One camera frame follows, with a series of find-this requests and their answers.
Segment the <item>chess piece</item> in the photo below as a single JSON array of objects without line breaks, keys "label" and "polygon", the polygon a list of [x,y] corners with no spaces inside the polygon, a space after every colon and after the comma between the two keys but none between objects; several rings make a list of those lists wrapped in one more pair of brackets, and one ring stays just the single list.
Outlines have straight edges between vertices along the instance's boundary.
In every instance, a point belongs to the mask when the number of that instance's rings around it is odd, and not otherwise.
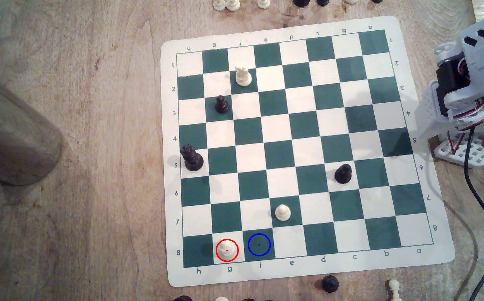
[{"label": "chess piece", "polygon": [[227,9],[229,11],[235,11],[240,8],[240,0],[227,0]]},{"label": "chess piece", "polygon": [[225,9],[225,6],[227,6],[227,3],[225,2],[225,0],[214,0],[212,5],[214,6],[215,10],[222,11]]},{"label": "chess piece", "polygon": [[203,167],[203,156],[198,154],[191,145],[183,145],[180,148],[180,154],[184,158],[184,165],[188,170],[198,171]]},{"label": "chess piece", "polygon": [[252,81],[251,74],[246,67],[234,67],[237,70],[237,84],[243,87],[249,86]]}]

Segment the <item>white chess piece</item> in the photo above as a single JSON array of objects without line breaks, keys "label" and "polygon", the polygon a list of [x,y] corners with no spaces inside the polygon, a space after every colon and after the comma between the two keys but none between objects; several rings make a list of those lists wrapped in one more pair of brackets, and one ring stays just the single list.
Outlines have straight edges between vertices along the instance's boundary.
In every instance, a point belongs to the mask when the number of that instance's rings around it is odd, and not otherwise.
[{"label": "white chess piece", "polygon": [[240,8],[240,0],[227,0],[227,9],[235,11]]},{"label": "white chess piece", "polygon": [[393,298],[391,301],[402,301],[400,296],[398,295],[398,290],[400,289],[400,282],[396,279],[391,279],[389,280],[389,288],[391,289],[391,292],[393,292]]},{"label": "white chess piece", "polygon": [[290,218],[290,208],[285,204],[279,205],[276,208],[276,217],[279,221],[284,222]]},{"label": "white chess piece", "polygon": [[246,67],[234,67],[237,70],[237,84],[243,87],[249,86],[252,81],[251,74],[249,74]]},{"label": "white chess piece", "polygon": [[227,6],[227,3],[225,0],[214,0],[214,3],[212,4],[214,6],[214,9],[217,11],[222,11],[225,9],[225,6]]},{"label": "white chess piece", "polygon": [[257,0],[257,5],[261,9],[267,9],[270,6],[270,0]]}]

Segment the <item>black chess piece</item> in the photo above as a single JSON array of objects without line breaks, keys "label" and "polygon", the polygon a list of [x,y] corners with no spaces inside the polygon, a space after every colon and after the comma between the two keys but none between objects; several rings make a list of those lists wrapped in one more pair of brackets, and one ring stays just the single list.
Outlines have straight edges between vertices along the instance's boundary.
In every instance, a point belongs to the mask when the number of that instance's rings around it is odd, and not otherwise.
[{"label": "black chess piece", "polygon": [[345,184],[352,179],[352,167],[349,164],[342,164],[335,171],[335,181]]},{"label": "black chess piece", "polygon": [[198,154],[191,145],[183,145],[180,148],[180,154],[184,158],[184,165],[188,170],[198,171],[203,167],[203,156]]},{"label": "black chess piece", "polygon": [[339,289],[339,280],[335,276],[327,275],[322,279],[322,288],[326,292],[336,292]]},{"label": "black chess piece", "polygon": [[216,97],[216,112],[223,114],[227,111],[229,111],[229,103],[223,95],[219,95]]}]

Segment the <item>wood grain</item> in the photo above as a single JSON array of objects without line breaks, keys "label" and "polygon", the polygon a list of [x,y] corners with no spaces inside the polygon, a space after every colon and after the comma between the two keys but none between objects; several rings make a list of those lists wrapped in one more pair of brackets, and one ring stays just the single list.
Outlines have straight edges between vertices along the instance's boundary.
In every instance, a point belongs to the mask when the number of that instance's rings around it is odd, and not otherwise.
[{"label": "wood grain", "polygon": [[[484,215],[463,170],[436,162],[456,247],[452,263],[173,288],[165,257],[160,47],[163,42],[392,15],[398,18],[418,95],[435,78],[434,45],[474,22],[468,0],[331,0],[267,10],[242,1],[0,0],[0,81],[64,134],[44,180],[0,184],[0,299],[154,299],[190,295],[274,300],[383,300],[396,277],[404,300],[467,299],[484,272]],[[484,199],[484,168],[471,178]],[[479,298],[484,299],[484,289]]]}]

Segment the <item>chess mat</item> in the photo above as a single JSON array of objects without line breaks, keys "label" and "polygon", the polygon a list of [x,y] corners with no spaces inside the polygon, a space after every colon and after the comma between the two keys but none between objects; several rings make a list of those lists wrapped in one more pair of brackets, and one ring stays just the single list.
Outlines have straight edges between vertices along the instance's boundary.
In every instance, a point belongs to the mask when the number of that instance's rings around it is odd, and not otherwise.
[{"label": "chess mat", "polygon": [[[454,258],[395,18],[170,41],[161,61],[171,285]],[[235,65],[250,85],[236,83]],[[227,113],[215,111],[218,95]],[[200,170],[184,167],[184,144],[203,156]],[[352,179],[339,184],[345,163]],[[216,255],[223,239],[237,244],[231,262]]]}]

